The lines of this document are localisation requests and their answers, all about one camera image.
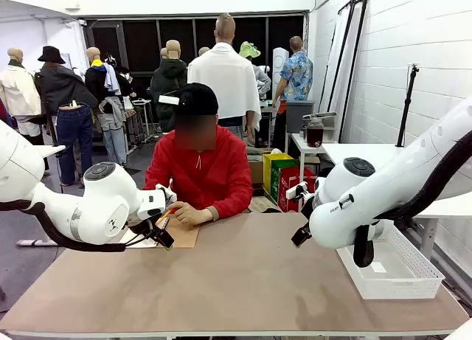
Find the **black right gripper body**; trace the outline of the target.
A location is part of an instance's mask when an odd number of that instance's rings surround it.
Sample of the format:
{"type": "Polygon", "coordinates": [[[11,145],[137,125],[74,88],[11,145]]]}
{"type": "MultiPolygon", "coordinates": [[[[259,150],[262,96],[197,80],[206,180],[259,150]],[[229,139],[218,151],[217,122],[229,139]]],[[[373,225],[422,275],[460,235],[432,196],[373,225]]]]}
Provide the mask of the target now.
{"type": "Polygon", "coordinates": [[[305,203],[304,203],[304,205],[303,205],[303,207],[302,207],[302,209],[301,209],[301,213],[302,213],[302,214],[306,217],[306,219],[307,219],[307,222],[306,222],[306,224],[304,225],[305,228],[308,228],[308,227],[309,227],[309,220],[310,220],[311,214],[313,213],[313,200],[314,200],[314,197],[313,197],[313,196],[309,197],[309,198],[305,201],[305,203]]]}

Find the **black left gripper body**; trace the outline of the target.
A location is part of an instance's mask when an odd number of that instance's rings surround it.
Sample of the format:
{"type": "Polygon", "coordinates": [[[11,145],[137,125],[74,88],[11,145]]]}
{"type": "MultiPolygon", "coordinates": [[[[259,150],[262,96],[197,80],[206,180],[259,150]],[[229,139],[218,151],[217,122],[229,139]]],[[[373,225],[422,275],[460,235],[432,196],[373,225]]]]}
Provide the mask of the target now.
{"type": "Polygon", "coordinates": [[[136,235],[141,235],[140,240],[152,240],[163,247],[172,247],[174,243],[173,237],[165,228],[158,227],[155,221],[151,219],[132,226],[131,231],[136,235]]]}

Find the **person's left hand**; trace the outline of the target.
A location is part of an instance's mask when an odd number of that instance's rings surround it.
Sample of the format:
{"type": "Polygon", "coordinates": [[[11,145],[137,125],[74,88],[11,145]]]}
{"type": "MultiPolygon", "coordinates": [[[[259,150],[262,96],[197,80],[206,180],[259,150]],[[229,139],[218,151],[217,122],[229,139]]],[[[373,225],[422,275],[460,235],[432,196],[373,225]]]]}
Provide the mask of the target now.
{"type": "Polygon", "coordinates": [[[197,226],[213,220],[209,209],[196,209],[190,204],[177,201],[170,205],[174,218],[188,226],[197,226]]]}

